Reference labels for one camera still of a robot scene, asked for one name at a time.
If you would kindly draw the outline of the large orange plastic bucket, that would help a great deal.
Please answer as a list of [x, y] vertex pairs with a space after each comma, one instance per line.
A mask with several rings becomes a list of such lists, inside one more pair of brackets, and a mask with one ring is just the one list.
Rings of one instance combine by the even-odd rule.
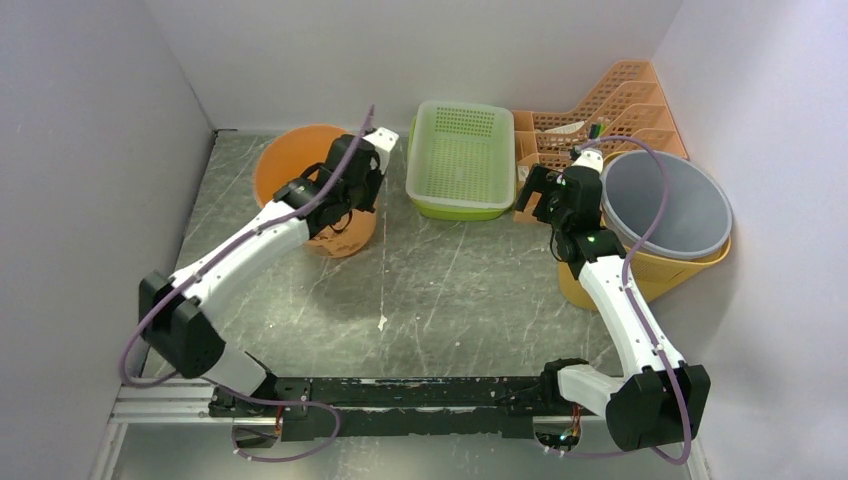
[[[257, 204], [264, 207], [288, 181], [307, 167], [324, 161], [332, 142], [345, 133], [336, 126], [317, 124], [288, 131], [272, 141], [260, 155], [254, 170], [253, 191]], [[322, 230], [303, 248], [322, 257], [349, 257], [365, 249], [376, 224], [374, 213], [356, 210], [350, 220]]]

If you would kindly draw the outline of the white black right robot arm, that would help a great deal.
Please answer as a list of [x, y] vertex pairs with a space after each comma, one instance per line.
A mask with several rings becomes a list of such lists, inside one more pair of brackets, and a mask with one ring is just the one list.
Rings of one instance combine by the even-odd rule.
[[711, 381], [665, 337], [632, 276], [630, 254], [600, 224], [602, 182], [597, 170], [570, 166], [558, 172], [533, 166], [515, 203], [540, 199], [534, 217], [551, 226], [552, 251], [567, 265], [598, 309], [617, 350], [623, 375], [611, 377], [584, 360], [547, 366], [539, 391], [550, 413], [574, 404], [604, 419], [622, 452], [650, 448], [683, 464], [692, 450]]

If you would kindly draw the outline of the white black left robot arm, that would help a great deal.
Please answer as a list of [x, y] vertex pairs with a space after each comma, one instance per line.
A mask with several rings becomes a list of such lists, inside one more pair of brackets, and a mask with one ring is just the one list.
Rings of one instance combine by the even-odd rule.
[[230, 298], [275, 260], [354, 212], [373, 212], [399, 136], [386, 128], [341, 132], [290, 179], [278, 180], [260, 211], [193, 263], [139, 285], [139, 336], [185, 379], [203, 379], [249, 414], [289, 406], [278, 377], [225, 341], [212, 324]]

